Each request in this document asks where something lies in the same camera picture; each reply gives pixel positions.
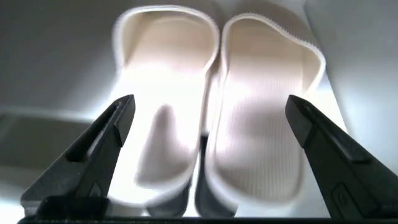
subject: slipper pair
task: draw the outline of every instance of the slipper pair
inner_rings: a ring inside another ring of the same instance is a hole
[[[205,174],[212,194],[231,209],[286,202],[298,192],[303,155],[284,106],[290,94],[305,98],[325,71],[315,38],[295,14],[273,4],[262,10],[234,16],[221,38]],[[136,113],[114,171],[113,200],[157,205],[190,182],[219,50],[214,17],[204,2],[161,1],[118,19],[110,98],[134,94]]]

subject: white wall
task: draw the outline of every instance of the white wall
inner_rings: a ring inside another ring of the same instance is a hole
[[[348,131],[398,174],[398,1],[308,0]]]
[[[89,116],[108,97],[117,17],[133,0],[0,0],[0,111]]]

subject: slide sandal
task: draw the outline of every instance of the slide sandal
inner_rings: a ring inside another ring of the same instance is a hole
[[[205,3],[157,2],[128,10],[114,28],[118,77],[110,98],[134,94],[136,113],[109,197],[138,207],[172,201],[190,181],[220,41]]]
[[[305,98],[316,89],[326,62],[293,12],[274,4],[261,10],[239,14],[223,29],[205,173],[213,195],[236,216],[255,216],[258,208],[283,217],[300,192],[304,160],[285,104],[290,94]]]

